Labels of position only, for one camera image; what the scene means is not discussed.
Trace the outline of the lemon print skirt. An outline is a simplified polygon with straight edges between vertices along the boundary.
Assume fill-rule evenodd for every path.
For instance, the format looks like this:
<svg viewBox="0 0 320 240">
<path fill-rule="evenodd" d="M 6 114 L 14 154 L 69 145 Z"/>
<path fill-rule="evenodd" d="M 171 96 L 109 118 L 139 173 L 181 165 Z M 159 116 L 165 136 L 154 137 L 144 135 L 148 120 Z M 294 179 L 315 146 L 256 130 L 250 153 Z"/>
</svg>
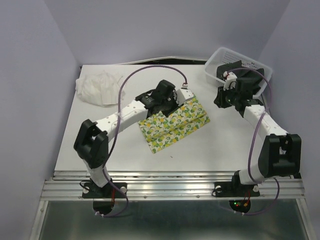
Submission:
<svg viewBox="0 0 320 240">
<path fill-rule="evenodd" d="M 159 112 L 138 125 L 151 152 L 157 152 L 175 144 L 210 122 L 206 110 L 196 97 L 166 117 Z"/>
</svg>

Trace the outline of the white pleated skirt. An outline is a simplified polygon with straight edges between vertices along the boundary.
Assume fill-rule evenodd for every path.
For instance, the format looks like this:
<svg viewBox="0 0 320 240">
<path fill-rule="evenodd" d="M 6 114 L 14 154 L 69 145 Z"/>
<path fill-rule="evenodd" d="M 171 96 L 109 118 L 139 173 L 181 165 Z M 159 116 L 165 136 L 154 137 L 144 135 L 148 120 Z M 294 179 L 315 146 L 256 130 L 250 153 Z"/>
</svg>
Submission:
<svg viewBox="0 0 320 240">
<path fill-rule="evenodd" d="M 108 107 L 119 103 L 119 91 L 123 76 L 103 70 L 97 74 L 85 74 L 75 81 L 75 93 L 84 103 Z"/>
</svg>

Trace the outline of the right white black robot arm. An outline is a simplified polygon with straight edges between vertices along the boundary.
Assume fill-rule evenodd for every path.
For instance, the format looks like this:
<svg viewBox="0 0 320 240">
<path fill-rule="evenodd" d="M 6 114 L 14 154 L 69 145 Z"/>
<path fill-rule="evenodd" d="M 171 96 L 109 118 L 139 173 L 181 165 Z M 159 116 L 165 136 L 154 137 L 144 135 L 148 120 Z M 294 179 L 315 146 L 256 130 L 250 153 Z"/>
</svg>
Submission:
<svg viewBox="0 0 320 240">
<path fill-rule="evenodd" d="M 302 139 L 280 127 L 259 99 L 253 98 L 253 78 L 240 78 L 224 73 L 225 83 L 218 88 L 214 103 L 219 108 L 234 107 L 254 128 L 247 167 L 238 170 L 230 182 L 231 192 L 242 195 L 271 177 L 288 177 L 300 171 Z M 256 137 L 263 141 L 257 163 L 252 164 Z"/>
</svg>

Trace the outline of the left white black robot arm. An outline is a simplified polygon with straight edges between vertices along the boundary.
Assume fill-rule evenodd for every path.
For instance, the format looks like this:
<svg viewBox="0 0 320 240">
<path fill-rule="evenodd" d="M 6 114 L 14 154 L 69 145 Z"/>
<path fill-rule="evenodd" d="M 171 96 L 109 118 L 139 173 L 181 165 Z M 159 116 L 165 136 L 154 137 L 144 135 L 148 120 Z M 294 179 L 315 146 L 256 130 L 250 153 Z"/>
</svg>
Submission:
<svg viewBox="0 0 320 240">
<path fill-rule="evenodd" d="M 90 174 L 90 185 L 85 189 L 95 191 L 100 197 L 108 196 L 116 186 L 112 183 L 106 163 L 118 134 L 159 112 L 168 115 L 178 108 L 176 86 L 167 80 L 161 80 L 155 89 L 140 94 L 114 114 L 100 120 L 87 119 L 82 122 L 73 149 Z"/>
</svg>

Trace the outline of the black skirt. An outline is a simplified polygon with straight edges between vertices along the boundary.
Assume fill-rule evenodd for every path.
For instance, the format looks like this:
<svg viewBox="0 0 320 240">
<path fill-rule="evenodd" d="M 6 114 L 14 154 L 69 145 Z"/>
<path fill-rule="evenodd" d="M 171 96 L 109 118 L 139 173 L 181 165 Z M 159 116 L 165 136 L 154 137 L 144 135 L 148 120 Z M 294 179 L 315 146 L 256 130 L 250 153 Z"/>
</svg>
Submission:
<svg viewBox="0 0 320 240">
<path fill-rule="evenodd" d="M 233 72 L 237 76 L 235 88 L 231 90 L 235 90 L 237 87 L 240 87 L 241 84 L 244 84 L 243 87 L 247 87 L 253 95 L 256 95 L 261 89 L 259 84 L 261 81 L 263 81 L 262 76 L 265 75 L 264 68 L 252 68 L 246 66 L 241 60 L 226 63 L 217 67 L 216 77 L 225 83 L 225 79 L 223 77 L 224 72 Z"/>
</svg>

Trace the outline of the white plastic basket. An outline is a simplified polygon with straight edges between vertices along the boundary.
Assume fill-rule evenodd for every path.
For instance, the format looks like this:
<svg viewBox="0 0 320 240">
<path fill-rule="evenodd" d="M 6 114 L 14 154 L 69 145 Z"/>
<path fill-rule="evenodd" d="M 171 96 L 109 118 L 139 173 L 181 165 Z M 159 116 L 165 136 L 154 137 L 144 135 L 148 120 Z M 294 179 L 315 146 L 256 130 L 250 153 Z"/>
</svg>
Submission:
<svg viewBox="0 0 320 240">
<path fill-rule="evenodd" d="M 213 53 L 213 55 L 204 65 L 204 73 L 207 82 L 216 87 L 224 87 L 224 72 L 231 70 L 238 77 L 240 76 L 240 73 L 239 70 L 234 70 L 235 68 L 237 68 L 237 66 L 232 66 L 228 69 L 221 69 L 221 66 L 224 66 L 226 64 L 233 64 L 239 61 L 241 61 L 242 68 L 250 68 L 254 70 L 264 69 L 263 75 L 268 82 L 270 81 L 273 74 L 273 70 L 271 67 L 226 47 L 220 47 Z"/>
</svg>

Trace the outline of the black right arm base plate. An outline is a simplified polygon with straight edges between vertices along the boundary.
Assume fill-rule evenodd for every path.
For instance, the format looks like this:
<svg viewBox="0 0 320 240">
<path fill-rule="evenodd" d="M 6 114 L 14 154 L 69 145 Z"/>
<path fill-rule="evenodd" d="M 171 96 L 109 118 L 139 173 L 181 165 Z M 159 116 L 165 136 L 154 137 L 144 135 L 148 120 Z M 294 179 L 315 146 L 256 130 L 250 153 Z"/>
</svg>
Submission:
<svg viewBox="0 0 320 240">
<path fill-rule="evenodd" d="M 235 185 L 231 181 L 216 181 L 211 195 L 216 198 L 230 198 L 229 206 L 236 213 L 247 214 L 251 209 L 251 198 L 259 197 L 257 185 Z"/>
</svg>

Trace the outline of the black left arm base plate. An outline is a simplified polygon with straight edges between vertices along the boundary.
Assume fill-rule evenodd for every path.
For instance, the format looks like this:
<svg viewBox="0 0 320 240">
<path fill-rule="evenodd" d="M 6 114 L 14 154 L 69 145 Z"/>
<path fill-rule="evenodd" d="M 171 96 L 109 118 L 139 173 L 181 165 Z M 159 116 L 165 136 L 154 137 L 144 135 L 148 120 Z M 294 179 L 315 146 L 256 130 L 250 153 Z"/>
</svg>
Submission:
<svg viewBox="0 0 320 240">
<path fill-rule="evenodd" d="M 114 185 L 107 183 L 98 187 L 92 180 L 83 180 L 79 183 L 82 188 L 82 198 L 93 200 L 92 208 L 96 216 L 112 218 L 120 216 L 128 207 L 127 183 L 116 182 Z"/>
</svg>

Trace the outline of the aluminium extrusion rail frame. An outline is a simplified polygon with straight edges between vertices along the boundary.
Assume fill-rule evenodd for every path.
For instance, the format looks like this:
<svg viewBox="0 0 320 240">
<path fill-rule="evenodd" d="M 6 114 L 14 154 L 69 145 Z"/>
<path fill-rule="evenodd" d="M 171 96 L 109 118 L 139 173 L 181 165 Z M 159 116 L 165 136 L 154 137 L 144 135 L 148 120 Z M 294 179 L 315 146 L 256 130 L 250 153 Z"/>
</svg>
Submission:
<svg viewBox="0 0 320 240">
<path fill-rule="evenodd" d="M 251 197 L 248 215 L 215 197 L 231 171 L 121 171 L 130 204 L 117 218 L 95 216 L 96 199 L 83 198 L 84 167 L 58 164 L 44 182 L 32 240 L 314 240 L 300 178 L 267 180 Z"/>
</svg>

